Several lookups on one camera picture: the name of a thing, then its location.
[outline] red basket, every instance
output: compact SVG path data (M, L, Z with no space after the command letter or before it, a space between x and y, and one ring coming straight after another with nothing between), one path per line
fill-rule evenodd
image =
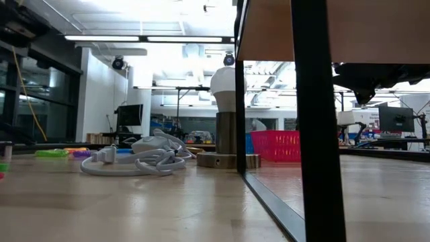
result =
M275 162L301 162L298 131L265 130L251 132L254 151Z

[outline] light bulb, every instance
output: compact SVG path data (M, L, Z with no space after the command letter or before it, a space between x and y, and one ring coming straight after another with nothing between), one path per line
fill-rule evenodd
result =
M219 112L236 112L235 71L232 67L218 69L210 80L210 91L216 99ZM245 93L247 81L244 80Z

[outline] shelf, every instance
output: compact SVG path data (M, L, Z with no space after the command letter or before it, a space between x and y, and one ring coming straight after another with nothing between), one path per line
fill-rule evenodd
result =
M245 0L240 61L294 61L290 8L289 0ZM430 63L427 0L327 0L327 8L333 62Z

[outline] ceiling light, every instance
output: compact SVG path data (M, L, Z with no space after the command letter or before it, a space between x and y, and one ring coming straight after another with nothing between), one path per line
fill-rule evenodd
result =
M176 87L134 87L135 89L149 89L149 90L176 90Z
M267 91L281 91L281 92L296 92L295 89L275 89L275 88L269 88Z
M263 90L265 90L265 89L263 89L263 88L254 88L254 87L251 87L251 88L247 89L247 91L263 91Z
M138 36L65 36L66 40L73 40L73 41L110 41L110 42L138 42L139 37Z
M161 107L177 107L177 104L161 104ZM189 108L216 108L215 105L202 105L202 104L180 104L179 107L189 107Z
M222 38L219 37L181 37L181 36L149 36L149 42L222 42Z
M204 54L219 54L219 55L223 55L225 54L225 50L205 50Z

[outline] yellow cable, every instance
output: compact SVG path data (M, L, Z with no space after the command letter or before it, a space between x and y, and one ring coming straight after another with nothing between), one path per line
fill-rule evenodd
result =
M30 110L32 111L33 119L36 122L40 132L42 133L43 139L45 140L45 142L47 142L48 139L46 138L45 132L43 131L42 127L40 126L39 121L38 121L38 119L37 119L37 117L33 111L32 103L30 102L30 99L27 96L26 86L24 85L24 81L23 81L22 76L21 76L21 70L19 69L18 58L16 57L15 47L13 47L13 46L12 46L12 51L13 51L13 58L15 59L16 69L18 71L19 80L21 81L22 89L24 90L24 94L26 95L26 98L27 98L28 107L30 107Z

